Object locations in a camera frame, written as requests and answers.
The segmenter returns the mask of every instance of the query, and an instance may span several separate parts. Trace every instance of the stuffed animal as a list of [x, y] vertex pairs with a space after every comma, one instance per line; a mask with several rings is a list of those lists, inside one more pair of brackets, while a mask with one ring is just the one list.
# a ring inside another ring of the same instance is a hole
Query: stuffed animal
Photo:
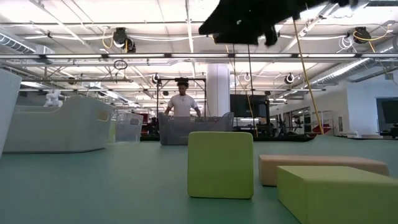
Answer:
[[60, 96], [61, 91], [60, 90], [50, 90], [49, 93], [46, 94], [45, 96], [45, 104], [44, 107], [48, 106], [58, 106], [61, 107], [63, 105], [62, 101], [58, 100], [58, 97]]

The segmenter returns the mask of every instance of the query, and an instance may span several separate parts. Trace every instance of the teal floor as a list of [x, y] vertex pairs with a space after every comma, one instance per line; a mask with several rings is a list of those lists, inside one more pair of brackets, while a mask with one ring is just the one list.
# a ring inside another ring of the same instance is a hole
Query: teal floor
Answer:
[[398, 177], [398, 141], [327, 136], [255, 142], [252, 200], [190, 198], [186, 146], [142, 142], [83, 154], [6, 154], [0, 223], [298, 223], [277, 200], [277, 189], [260, 185], [259, 154], [361, 156], [386, 162]]

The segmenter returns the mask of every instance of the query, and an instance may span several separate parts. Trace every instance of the gray plastic bin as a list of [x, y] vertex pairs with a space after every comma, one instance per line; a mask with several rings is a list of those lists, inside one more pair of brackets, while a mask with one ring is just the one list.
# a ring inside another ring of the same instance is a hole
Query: gray plastic bin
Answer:
[[222, 117], [170, 117], [159, 113], [160, 143], [187, 145], [188, 135], [194, 131], [232, 131], [234, 113]]
[[116, 142], [139, 142], [144, 117], [132, 113], [118, 113], [116, 117]]

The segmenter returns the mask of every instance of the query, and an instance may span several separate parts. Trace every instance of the person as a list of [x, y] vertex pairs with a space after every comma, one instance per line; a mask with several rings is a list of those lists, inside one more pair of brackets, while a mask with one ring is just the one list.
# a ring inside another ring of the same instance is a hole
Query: person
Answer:
[[189, 87], [188, 82], [178, 82], [177, 86], [180, 94], [175, 95], [170, 99], [169, 105], [164, 113], [169, 115], [170, 110], [174, 108], [175, 117], [189, 117], [190, 110], [193, 108], [197, 112], [198, 117], [200, 117], [200, 110], [197, 103], [191, 96], [186, 94]]

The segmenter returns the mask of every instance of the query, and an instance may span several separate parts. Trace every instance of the black screen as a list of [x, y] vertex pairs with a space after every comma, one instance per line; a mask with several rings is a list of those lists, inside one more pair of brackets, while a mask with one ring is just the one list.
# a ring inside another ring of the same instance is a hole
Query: black screen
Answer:
[[383, 101], [381, 103], [384, 120], [387, 124], [398, 123], [398, 100]]
[[250, 112], [250, 107], [253, 112], [253, 117], [265, 117], [267, 115], [266, 105], [265, 105], [265, 96], [254, 95], [249, 96], [249, 100], [246, 95], [230, 95], [230, 104], [231, 104], [231, 112], [234, 113], [236, 118], [251, 118], [252, 114]]

